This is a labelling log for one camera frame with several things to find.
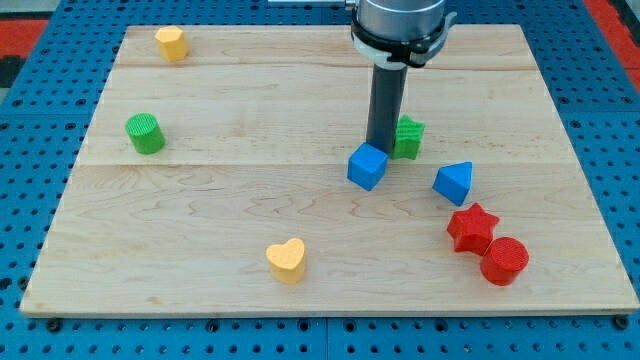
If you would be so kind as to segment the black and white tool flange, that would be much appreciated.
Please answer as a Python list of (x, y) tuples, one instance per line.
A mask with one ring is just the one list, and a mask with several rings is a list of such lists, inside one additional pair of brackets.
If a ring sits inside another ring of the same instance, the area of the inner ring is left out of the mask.
[(362, 56), (386, 70), (400, 70), (408, 66), (422, 68), (444, 47), (448, 32), (457, 17), (456, 12), (447, 14), (436, 29), (415, 40), (389, 40), (374, 35), (352, 16), (351, 37), (353, 46)]

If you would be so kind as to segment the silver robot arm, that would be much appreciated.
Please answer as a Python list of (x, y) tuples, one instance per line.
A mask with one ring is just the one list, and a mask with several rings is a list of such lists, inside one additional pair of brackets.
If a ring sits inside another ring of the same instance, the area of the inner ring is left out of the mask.
[(269, 0), (348, 11), (353, 46), (373, 64), (366, 142), (389, 154), (395, 143), (405, 80), (444, 47), (456, 14), (445, 0)]

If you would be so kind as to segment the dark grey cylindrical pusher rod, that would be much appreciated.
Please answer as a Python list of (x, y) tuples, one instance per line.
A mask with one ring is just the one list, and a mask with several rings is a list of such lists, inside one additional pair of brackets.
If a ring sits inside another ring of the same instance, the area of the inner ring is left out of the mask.
[(386, 154), (394, 148), (406, 76), (407, 67), (373, 68), (366, 142)]

